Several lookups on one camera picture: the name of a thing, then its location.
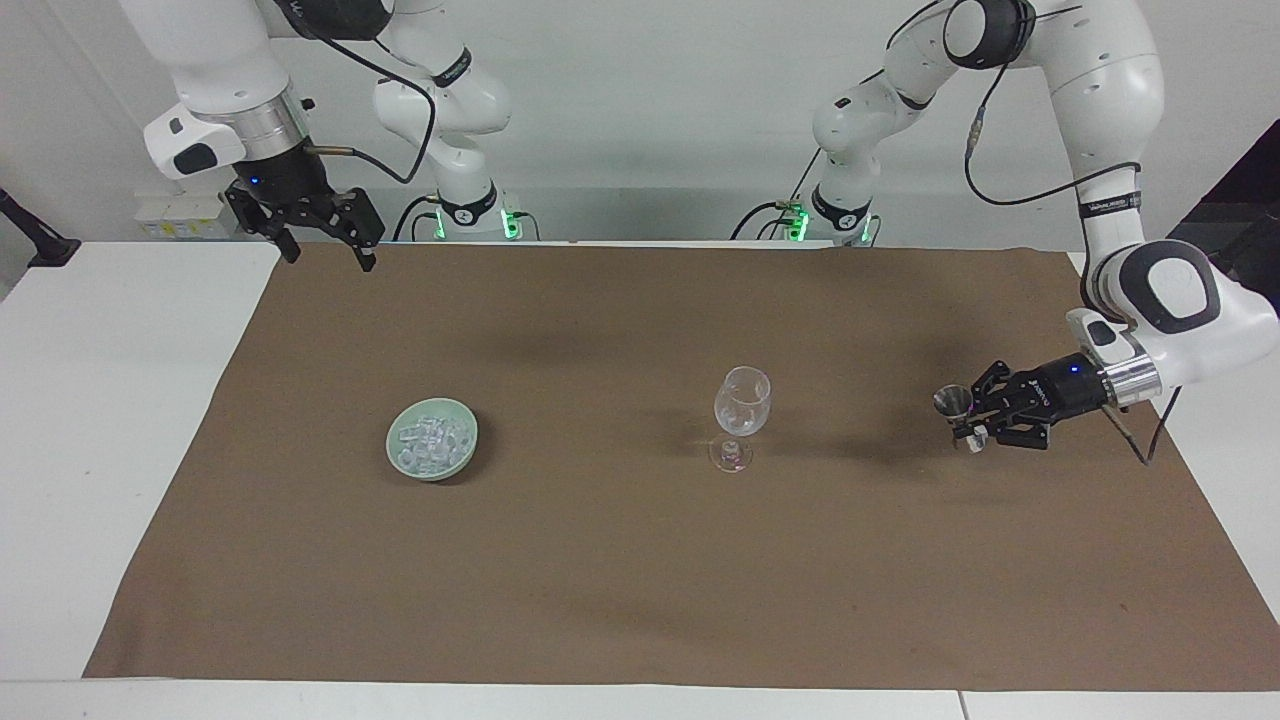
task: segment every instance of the brown mat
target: brown mat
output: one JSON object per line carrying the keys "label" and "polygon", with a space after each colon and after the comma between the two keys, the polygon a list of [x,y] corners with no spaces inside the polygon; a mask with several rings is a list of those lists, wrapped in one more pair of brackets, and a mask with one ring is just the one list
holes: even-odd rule
{"label": "brown mat", "polygon": [[[938,386],[1073,350],[1060,255],[379,254],[276,268],[86,676],[1280,689],[1171,445],[1143,469],[1094,415],[950,447]],[[739,364],[776,400],[730,477]],[[419,484],[384,434],[442,395],[480,450]]]}

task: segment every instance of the logo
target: logo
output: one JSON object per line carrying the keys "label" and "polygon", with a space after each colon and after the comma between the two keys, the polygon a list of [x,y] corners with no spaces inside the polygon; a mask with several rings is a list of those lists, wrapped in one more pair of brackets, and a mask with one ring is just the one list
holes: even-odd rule
{"label": "logo", "polygon": [[1048,406],[1050,406],[1050,402],[1048,402],[1048,396],[1047,396],[1047,395],[1044,395],[1044,388],[1042,388],[1042,387],[1039,386],[1039,380],[1032,380],[1032,382],[1030,382],[1030,383],[1028,383],[1028,384],[1030,384],[1030,386],[1032,386],[1032,388],[1034,388],[1034,389],[1036,389],[1036,395],[1038,395],[1038,396],[1039,396],[1039,398],[1041,398],[1041,402],[1042,402],[1042,404],[1044,405],[1044,407],[1048,407]]}
{"label": "logo", "polygon": [[1108,200],[1106,202],[1091,202],[1089,210],[1098,213],[1101,210],[1114,210],[1116,208],[1128,208],[1128,206],[1129,206],[1129,199],[1121,197],[1119,200]]}

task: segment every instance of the metal jigger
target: metal jigger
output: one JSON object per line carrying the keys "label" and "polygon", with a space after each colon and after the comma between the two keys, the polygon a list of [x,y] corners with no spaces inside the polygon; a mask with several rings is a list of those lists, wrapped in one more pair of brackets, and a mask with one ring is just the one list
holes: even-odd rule
{"label": "metal jigger", "polygon": [[[969,452],[982,452],[987,447],[987,428],[977,425],[969,428],[969,415],[973,414],[973,391],[964,386],[946,386],[933,393],[933,409],[951,423],[952,428],[968,428],[969,434],[964,436],[965,447]],[[960,437],[952,439],[959,448]]]}

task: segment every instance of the bowl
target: bowl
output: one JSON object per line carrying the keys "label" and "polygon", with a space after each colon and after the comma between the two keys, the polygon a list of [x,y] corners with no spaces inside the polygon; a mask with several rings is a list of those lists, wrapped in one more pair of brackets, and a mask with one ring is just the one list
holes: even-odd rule
{"label": "bowl", "polygon": [[[419,418],[424,416],[439,418],[442,420],[461,421],[466,425],[467,429],[471,430],[471,447],[467,448],[467,452],[462,457],[462,460],[451,465],[448,469],[435,474],[426,471],[411,473],[410,470],[402,468],[401,464],[396,461],[396,457],[401,454],[401,451],[410,446],[410,443],[399,439],[401,430],[416,425]],[[448,397],[433,397],[430,400],[422,400],[421,402],[415,402],[413,405],[410,405],[408,407],[404,409],[403,413],[401,413],[396,418],[396,421],[392,423],[390,429],[387,430],[387,460],[389,460],[392,466],[394,466],[397,470],[413,479],[422,480],[426,483],[438,483],[440,480],[445,480],[448,478],[452,478],[453,475],[457,475],[463,468],[466,468],[467,462],[471,461],[471,456],[475,455],[476,445],[479,442],[480,442],[479,425],[476,423],[476,416],[474,413],[471,413],[470,407],[458,402],[457,400],[452,400]]]}

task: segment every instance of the glass base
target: glass base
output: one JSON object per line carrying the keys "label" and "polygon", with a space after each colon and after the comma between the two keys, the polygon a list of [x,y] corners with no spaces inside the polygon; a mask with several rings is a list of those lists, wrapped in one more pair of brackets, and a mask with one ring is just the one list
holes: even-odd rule
{"label": "glass base", "polygon": [[717,436],[707,447],[712,464],[724,473],[741,473],[751,464],[751,446],[730,434]]}

